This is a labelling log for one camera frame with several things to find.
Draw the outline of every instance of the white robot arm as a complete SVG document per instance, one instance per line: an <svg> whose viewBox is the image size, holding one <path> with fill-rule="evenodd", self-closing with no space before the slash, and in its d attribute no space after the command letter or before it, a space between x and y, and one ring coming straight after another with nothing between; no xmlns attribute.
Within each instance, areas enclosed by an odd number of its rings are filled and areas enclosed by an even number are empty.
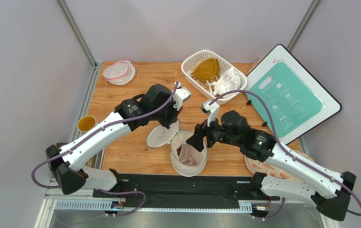
<svg viewBox="0 0 361 228"><path fill-rule="evenodd" d="M209 100L202 106L208 119L196 125L194 135L186 141L188 144L202 151L202 139L206 137L208 147L212 147L216 142L237 146L248 158L278 167L303 181L303 183L288 181L257 172L252 177L250 186L258 194L302 201L317 207L322 214L332 219L342 221L345 218L350 194L341 185L321 173L328 174L351 190L356 180L355 175L350 172L331 171L299 155L283 143L277 144L272 135L251 129L246 118L236 111L225 113L219 124L217 119L219 105L217 103L210 105L210 102Z"/></svg>
<svg viewBox="0 0 361 228"><path fill-rule="evenodd" d="M46 150L48 158L70 151L61 158L49 162L62 192L71 194L80 188L110 190L117 183L113 170L98 170L85 166L85 163L104 147L116 139L129 134L151 120L159 121L162 126L170 127L177 120L183 102L190 98L190 91L178 84L170 102L160 111L133 121L126 119L146 115L163 105L171 91L163 85L151 86L146 94L124 100L98 126L76 139L58 148L55 145Z"/></svg>

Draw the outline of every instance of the white wall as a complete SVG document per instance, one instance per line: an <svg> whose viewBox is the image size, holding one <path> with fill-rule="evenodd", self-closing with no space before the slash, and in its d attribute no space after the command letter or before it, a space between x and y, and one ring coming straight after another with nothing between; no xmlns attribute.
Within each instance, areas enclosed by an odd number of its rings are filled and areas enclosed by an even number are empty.
<svg viewBox="0 0 361 228"><path fill-rule="evenodd" d="M97 61L253 62L288 45L311 0L66 0Z"/></svg>
<svg viewBox="0 0 361 228"><path fill-rule="evenodd" d="M293 54L342 103L342 111L304 136L316 162L357 175L361 199L361 3L323 1ZM360 211L355 200L350 208ZM348 214L342 228L361 227Z"/></svg>
<svg viewBox="0 0 361 228"><path fill-rule="evenodd" d="M54 0L0 1L0 228L34 226L45 190L30 172L69 140L90 72Z"/></svg>

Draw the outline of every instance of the yellow cup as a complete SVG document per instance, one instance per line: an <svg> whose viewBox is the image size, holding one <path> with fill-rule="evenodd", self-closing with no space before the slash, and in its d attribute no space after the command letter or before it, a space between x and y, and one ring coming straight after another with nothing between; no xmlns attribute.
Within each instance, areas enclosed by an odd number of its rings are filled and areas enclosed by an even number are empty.
<svg viewBox="0 0 361 228"><path fill-rule="evenodd" d="M90 131L92 128L96 127L96 125L97 125L96 118L93 115L86 115L78 121L76 127L80 132L86 133Z"/></svg>

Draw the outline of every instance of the wooden tabletop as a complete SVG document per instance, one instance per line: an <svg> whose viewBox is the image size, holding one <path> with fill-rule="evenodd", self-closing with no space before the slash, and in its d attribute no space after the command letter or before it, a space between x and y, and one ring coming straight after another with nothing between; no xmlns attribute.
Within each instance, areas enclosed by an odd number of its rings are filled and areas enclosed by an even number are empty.
<svg viewBox="0 0 361 228"><path fill-rule="evenodd" d="M98 121L104 120L124 99L146 93L150 86L163 84L170 90L174 82L180 81L191 93L190 100L183 104L179 114L180 128L194 131L196 124L202 123L207 116L200 110L207 98L201 94L185 79L181 70L181 62L132 62L136 69L134 79L124 85L108 84L105 92L105 81L102 72L114 62L104 62L96 83L95 92L88 111L89 115ZM251 63L234 63L236 68L244 74L248 73ZM262 127L262 119L252 105L246 105L247 97L238 94L230 102L221 106L219 117L225 112L236 110L245 116L252 128L270 132ZM177 174L171 164L171 148L165 145L161 148L149 148L146 139L158 122L150 122L147 126L139 127L134 132L121 137L111 143L107 148L104 169L116 169L119 173L147 173L147 174ZM289 145L292 149L300 151L296 140ZM201 175L216 176L251 176L245 167L243 155L238 147L217 143L209 149L206 167Z"/></svg>

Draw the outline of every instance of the teal sign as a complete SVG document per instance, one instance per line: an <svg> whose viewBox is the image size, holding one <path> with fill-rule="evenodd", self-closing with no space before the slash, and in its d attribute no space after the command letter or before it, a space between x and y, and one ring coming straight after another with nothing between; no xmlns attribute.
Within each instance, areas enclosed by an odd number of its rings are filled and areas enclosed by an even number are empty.
<svg viewBox="0 0 361 228"><path fill-rule="evenodd" d="M322 101L284 63L276 63L250 91L258 94L271 112L279 137L285 137L323 108ZM262 104L247 95L264 121L270 121Z"/></svg>

